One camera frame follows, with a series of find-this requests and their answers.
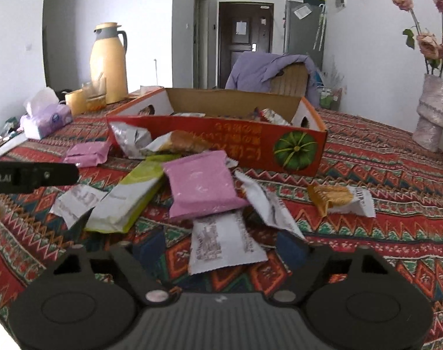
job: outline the thermos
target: thermos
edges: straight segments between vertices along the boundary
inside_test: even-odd
[[[90,56],[90,75],[92,80],[106,77],[106,103],[118,102],[127,97],[126,51],[127,34],[118,31],[116,22],[98,25],[92,55]],[[118,38],[122,34],[123,43]]]

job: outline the pumpkin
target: pumpkin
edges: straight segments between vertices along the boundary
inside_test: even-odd
[[[284,134],[273,148],[277,163],[286,170],[300,171],[312,164],[317,153],[317,142],[306,132]]]

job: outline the red cardboard box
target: red cardboard box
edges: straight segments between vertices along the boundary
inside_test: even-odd
[[[243,119],[255,108],[270,108],[292,126]],[[206,116],[167,115],[171,109]],[[154,115],[138,115],[149,111]],[[236,90],[156,90],[111,111],[106,120],[144,127],[153,139],[173,130],[192,132],[241,167],[304,176],[315,176],[327,140],[325,124],[305,98]]]

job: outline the pink package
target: pink package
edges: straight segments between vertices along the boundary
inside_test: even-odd
[[[73,163],[77,167],[95,167],[105,163],[111,142],[86,142],[71,147],[63,163]]]
[[[203,217],[249,205],[236,195],[226,158],[219,150],[163,164],[174,198],[170,219]]]

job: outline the gray refrigerator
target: gray refrigerator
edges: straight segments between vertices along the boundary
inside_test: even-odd
[[[322,70],[323,48],[325,46],[326,20],[321,20],[323,10],[323,6],[291,0],[286,1],[283,52],[294,55],[309,55],[320,70]]]

